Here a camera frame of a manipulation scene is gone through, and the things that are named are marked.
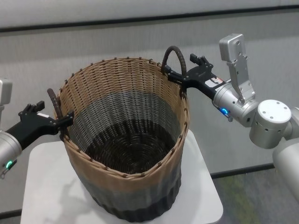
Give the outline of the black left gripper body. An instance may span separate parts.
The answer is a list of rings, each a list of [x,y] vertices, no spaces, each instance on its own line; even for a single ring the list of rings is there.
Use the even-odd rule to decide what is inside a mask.
[[[22,151],[41,136],[58,134],[58,128],[50,126],[50,119],[37,113],[20,115],[20,121],[4,132],[4,148]]]

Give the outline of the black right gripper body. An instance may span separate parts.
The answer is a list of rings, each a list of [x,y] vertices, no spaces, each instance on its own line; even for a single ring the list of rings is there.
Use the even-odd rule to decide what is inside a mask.
[[[217,89],[226,84],[225,81],[212,73],[213,67],[212,64],[209,64],[190,69],[183,78],[183,88],[195,88],[213,100]]]

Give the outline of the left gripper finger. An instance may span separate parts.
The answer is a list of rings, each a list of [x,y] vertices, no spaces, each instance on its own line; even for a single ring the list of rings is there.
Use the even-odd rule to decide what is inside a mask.
[[[45,108],[45,102],[39,101],[36,105],[35,104],[27,104],[27,106],[18,113],[18,115],[27,115],[30,113],[37,113]]]
[[[51,118],[50,126],[53,126],[55,128],[69,127],[73,125],[73,118],[74,118],[74,111],[70,111],[60,119],[54,120]]]

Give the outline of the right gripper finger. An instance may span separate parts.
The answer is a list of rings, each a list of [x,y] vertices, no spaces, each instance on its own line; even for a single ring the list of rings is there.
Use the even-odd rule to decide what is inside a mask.
[[[190,61],[198,66],[205,66],[207,68],[211,68],[212,65],[209,61],[204,57],[197,57],[195,54],[190,54]]]
[[[164,73],[167,75],[169,81],[173,83],[183,83],[185,81],[185,67],[181,68],[181,74],[174,71],[170,66],[164,67]]]

